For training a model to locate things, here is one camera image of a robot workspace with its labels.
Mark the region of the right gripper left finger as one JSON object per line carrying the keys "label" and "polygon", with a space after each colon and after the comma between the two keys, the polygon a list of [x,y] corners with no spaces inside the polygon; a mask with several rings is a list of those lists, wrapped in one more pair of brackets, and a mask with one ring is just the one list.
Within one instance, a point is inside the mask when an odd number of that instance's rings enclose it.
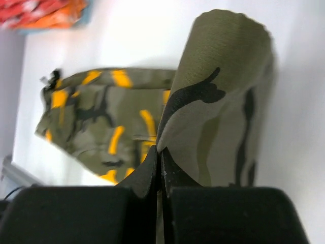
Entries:
{"label": "right gripper left finger", "polygon": [[1,243],[155,243],[157,150],[113,187],[29,187],[1,219]]}

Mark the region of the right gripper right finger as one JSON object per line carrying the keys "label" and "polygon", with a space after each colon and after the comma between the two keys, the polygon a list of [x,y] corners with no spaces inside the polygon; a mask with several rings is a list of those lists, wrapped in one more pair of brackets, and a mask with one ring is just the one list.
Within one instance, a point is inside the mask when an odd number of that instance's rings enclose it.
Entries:
{"label": "right gripper right finger", "polygon": [[292,201],[263,187],[203,187],[161,152],[165,243],[307,243]]}

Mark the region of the camouflage yellow green trousers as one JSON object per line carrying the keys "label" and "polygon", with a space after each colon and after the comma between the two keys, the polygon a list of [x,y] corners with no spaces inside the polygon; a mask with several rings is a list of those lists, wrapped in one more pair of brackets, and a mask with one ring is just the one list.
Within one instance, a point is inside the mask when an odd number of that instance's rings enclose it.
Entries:
{"label": "camouflage yellow green trousers", "polygon": [[55,70],[36,134],[115,185],[143,180],[154,147],[202,186],[247,187],[273,81],[266,27],[215,9],[193,22],[176,70]]}

